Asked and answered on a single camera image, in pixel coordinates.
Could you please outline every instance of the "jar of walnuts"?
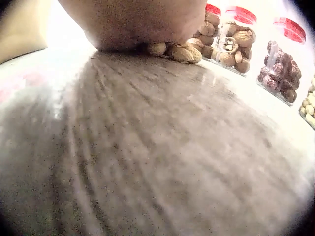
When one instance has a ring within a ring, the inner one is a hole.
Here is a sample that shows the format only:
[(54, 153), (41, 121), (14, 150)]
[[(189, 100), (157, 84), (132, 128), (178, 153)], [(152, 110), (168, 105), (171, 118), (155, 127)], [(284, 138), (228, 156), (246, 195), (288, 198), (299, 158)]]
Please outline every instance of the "jar of walnuts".
[(245, 75), (250, 69), (251, 49), (256, 40), (256, 16), (245, 8), (231, 6), (221, 21), (212, 61)]
[(275, 18), (266, 37), (267, 50), (260, 59), (263, 66), (257, 83), (289, 106), (296, 100), (296, 90), (302, 78), (301, 47), (305, 40), (306, 33), (296, 22)]
[(213, 43), (219, 33), (221, 10), (211, 4), (206, 5), (203, 24), (188, 42), (201, 52), (206, 59), (211, 59)]

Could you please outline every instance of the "nut pile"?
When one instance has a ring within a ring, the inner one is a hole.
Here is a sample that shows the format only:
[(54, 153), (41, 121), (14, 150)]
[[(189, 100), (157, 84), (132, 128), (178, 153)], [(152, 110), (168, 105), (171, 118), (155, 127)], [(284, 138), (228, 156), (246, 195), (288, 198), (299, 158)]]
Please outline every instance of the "nut pile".
[(312, 86), (308, 89), (307, 98), (302, 102), (299, 113), (307, 123), (315, 129), (315, 75), (312, 79)]
[(261, 68), (257, 80), (271, 93), (280, 94), (286, 102), (293, 103), (302, 77), (301, 70), (276, 41), (268, 42), (267, 51), (265, 66)]
[(210, 59), (213, 51), (214, 38), (219, 33), (220, 18), (218, 15), (207, 12), (203, 24), (200, 26), (194, 36), (188, 40), (205, 58)]
[(255, 32), (250, 27), (235, 22), (227, 22), (221, 28), (221, 36), (212, 53), (212, 59), (245, 74), (250, 68), (251, 48), (256, 40)]
[(145, 45), (144, 51), (155, 57), (165, 57), (181, 63), (196, 64), (201, 61), (201, 53), (189, 42), (184, 44), (155, 43)]

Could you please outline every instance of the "walnut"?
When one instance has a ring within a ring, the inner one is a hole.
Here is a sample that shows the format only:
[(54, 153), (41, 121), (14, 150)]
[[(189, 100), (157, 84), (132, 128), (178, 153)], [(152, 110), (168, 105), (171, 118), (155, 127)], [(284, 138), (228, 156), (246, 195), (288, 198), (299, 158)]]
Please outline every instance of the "walnut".
[(205, 58), (211, 59), (212, 52), (213, 52), (213, 47), (211, 47), (211, 46), (204, 46), (204, 48), (202, 50), (202, 55)]
[(220, 38), (217, 47), (222, 51), (234, 53), (238, 49), (238, 44), (233, 37)]
[(226, 27), (228, 27), (226, 36), (232, 37), (237, 31), (239, 31), (239, 26), (235, 22), (227, 23)]
[(250, 68), (250, 62), (249, 62), (248, 58), (243, 57), (243, 58), (242, 58), (242, 61), (241, 61), (240, 63), (236, 63), (236, 64), (234, 65), (234, 68), (235, 68), (238, 72), (240, 72), (240, 73), (242, 73), (242, 74), (247, 73), (247, 72), (249, 71), (249, 68)]
[(211, 59), (213, 59), (216, 62), (220, 62), (220, 54), (221, 53), (222, 52), (219, 49), (214, 48), (212, 51)]
[(247, 31), (238, 31), (233, 35), (240, 47), (250, 48), (253, 45), (253, 38)]
[(198, 39), (201, 40), (201, 42), (206, 45), (206, 46), (211, 46), (213, 44), (213, 37), (205, 36), (205, 35), (200, 35)]
[(202, 35), (211, 37), (215, 33), (215, 28), (214, 28), (213, 24), (211, 24), (210, 22), (204, 21), (203, 24), (198, 29), (198, 31)]
[(219, 60), (222, 65), (227, 67), (232, 67), (235, 65), (235, 58), (234, 55), (231, 53), (221, 53)]
[(193, 38), (199, 38), (199, 36), (202, 35), (199, 31), (197, 31), (192, 37)]
[(216, 27), (215, 27), (215, 32), (214, 32), (214, 34), (212, 35), (212, 37), (217, 37), (218, 34), (219, 34), (219, 27), (216, 26)]
[(239, 47), (238, 49), (241, 51), (243, 57), (246, 57), (249, 60), (252, 59), (253, 53), (252, 53), (252, 50), (250, 48)]
[(213, 26), (218, 26), (220, 24), (220, 18), (218, 15), (213, 14), (212, 12), (206, 12), (205, 21), (210, 22)]

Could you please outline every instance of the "glass jar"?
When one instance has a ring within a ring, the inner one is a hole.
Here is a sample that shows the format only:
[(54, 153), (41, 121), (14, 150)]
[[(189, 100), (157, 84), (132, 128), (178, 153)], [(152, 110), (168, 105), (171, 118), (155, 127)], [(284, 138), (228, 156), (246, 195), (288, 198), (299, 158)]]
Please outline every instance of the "glass jar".
[(296, 100), (303, 64), (302, 47), (306, 33), (288, 18), (276, 18), (268, 30), (257, 83), (289, 106)]
[(212, 62), (246, 76), (256, 40), (256, 16), (245, 8), (232, 6), (227, 7), (221, 21)]
[(188, 42), (202, 53), (203, 58), (210, 59), (213, 51), (212, 45), (219, 33), (221, 10), (216, 6), (207, 4), (205, 11), (204, 23)]
[(299, 108), (299, 114), (315, 130), (315, 75), (312, 78), (311, 86), (308, 89), (307, 97)]

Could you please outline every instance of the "red jar lid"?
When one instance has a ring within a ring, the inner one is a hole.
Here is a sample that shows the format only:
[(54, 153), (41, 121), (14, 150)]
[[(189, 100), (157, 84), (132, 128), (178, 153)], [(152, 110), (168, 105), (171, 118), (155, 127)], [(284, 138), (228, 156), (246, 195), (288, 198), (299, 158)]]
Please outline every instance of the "red jar lid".
[(306, 33), (304, 29), (299, 26), (298, 23), (294, 22), (293, 20), (290, 20), (288, 18), (275, 18), (273, 21), (273, 24), (281, 31), (283, 32), (283, 35), (287, 38), (299, 42), (299, 43), (305, 43), (306, 41)]
[(245, 24), (253, 25), (257, 21), (257, 18), (253, 13), (242, 7), (230, 6), (225, 13), (233, 15), (234, 20)]
[(206, 5), (206, 12), (211, 12), (213, 14), (216, 14), (216, 15), (221, 15), (221, 10), (211, 4), (208, 4)]

